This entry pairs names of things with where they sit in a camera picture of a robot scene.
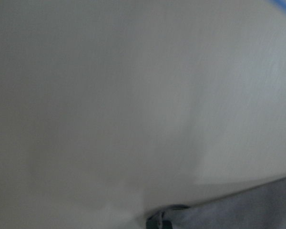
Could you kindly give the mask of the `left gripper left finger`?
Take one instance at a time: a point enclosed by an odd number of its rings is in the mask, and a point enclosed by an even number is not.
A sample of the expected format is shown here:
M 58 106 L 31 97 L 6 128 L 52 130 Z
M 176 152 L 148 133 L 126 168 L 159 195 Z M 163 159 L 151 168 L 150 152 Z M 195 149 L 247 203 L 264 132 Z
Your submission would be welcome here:
M 145 223 L 146 229 L 161 229 L 161 217 L 159 215 L 150 216 Z

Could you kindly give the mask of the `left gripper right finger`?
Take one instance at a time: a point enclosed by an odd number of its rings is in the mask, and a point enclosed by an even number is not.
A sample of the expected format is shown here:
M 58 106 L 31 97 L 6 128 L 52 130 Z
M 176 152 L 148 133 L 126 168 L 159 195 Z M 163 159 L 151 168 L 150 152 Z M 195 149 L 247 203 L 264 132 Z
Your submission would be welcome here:
M 162 219 L 162 229 L 172 229 L 172 223 L 169 220 Z

